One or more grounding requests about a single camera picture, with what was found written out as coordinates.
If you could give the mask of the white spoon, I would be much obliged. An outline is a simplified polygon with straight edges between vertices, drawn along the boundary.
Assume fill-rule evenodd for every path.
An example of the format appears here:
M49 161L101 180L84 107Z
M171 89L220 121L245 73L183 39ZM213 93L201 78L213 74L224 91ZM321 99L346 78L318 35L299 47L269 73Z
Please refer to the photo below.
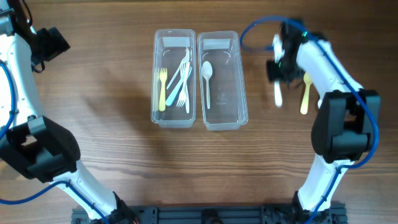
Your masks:
M203 62L201 68L202 77L206 80L206 107L210 109L210 78L213 74L213 67L209 61Z
M276 107L278 107L278 108L280 108L283 104L282 92L280 89L279 81L274 82L274 101L275 101Z

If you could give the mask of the yellow plastic spoon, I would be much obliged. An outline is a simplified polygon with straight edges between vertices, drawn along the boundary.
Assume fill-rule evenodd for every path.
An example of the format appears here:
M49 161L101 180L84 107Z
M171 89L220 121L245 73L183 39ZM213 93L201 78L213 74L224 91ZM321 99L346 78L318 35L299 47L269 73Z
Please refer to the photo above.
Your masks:
M302 98L302 103L300 107L300 113L301 114L307 114L308 113L308 106L309 106L309 94L310 94L310 87L312 85L312 79L310 78L309 73L305 73L303 76L303 81L305 84L305 89L304 89L304 94Z

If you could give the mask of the translucent white plastic fork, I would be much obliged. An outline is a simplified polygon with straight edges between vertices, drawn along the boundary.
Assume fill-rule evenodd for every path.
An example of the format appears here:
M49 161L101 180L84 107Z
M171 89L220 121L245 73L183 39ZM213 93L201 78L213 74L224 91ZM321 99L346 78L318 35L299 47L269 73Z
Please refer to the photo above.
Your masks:
M189 63L185 63L183 66L183 84L182 84L182 89L180 91L180 94L178 96L178 101L177 101L177 105L176 107L182 107L187 99L187 94L185 93L185 87L187 84L187 78L188 78L188 74L189 74L189 68L190 65Z

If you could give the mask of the yellow plastic fork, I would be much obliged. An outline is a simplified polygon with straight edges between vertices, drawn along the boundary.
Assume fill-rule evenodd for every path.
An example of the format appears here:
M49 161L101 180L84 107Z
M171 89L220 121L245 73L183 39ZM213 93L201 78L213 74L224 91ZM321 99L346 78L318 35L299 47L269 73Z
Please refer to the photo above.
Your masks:
M165 111L165 82L168 77L167 68L161 68L159 73L160 86L160 96L159 96L159 111Z

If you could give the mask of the light blue plastic fork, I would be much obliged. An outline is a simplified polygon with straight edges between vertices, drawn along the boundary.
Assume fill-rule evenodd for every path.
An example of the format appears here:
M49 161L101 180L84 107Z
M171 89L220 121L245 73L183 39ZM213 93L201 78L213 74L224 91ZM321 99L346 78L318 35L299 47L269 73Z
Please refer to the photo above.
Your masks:
M192 72L192 67L189 68L188 80L190 78L191 72ZM165 101L166 106L171 106L174 103L176 97L179 97L179 93L181 92L182 85L183 85L183 80L180 79L179 82L176 84L175 88L172 90L172 92L167 97L167 99ZM181 106L181 105L185 104L185 102L183 102L181 104L181 103L179 103L179 101L180 100L177 100L177 104L176 104L177 107L178 107L178 105Z

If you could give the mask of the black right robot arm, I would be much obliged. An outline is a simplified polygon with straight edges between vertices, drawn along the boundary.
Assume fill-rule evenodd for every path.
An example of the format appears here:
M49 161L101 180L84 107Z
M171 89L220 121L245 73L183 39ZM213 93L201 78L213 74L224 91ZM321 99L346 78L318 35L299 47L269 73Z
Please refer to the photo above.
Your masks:
M381 98L345 70L326 39L304 31L276 34L274 58L267 73L275 105L283 104L280 84L308 76L319 94L311 141L315 157L304 184L296 191L290 219L322 222L331 215L331 198L345 173L373 156L379 141Z

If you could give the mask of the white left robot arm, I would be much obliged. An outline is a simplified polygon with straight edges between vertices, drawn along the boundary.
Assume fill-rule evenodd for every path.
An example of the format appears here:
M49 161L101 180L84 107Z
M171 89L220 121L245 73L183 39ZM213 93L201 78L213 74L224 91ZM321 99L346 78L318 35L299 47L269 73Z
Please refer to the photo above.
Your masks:
M139 223L137 215L81 161L74 135L45 115L34 73L70 45L55 27L34 30L25 1L1 1L1 159L26 179L48 186L36 194L5 200L30 202L58 187L76 201L89 223Z

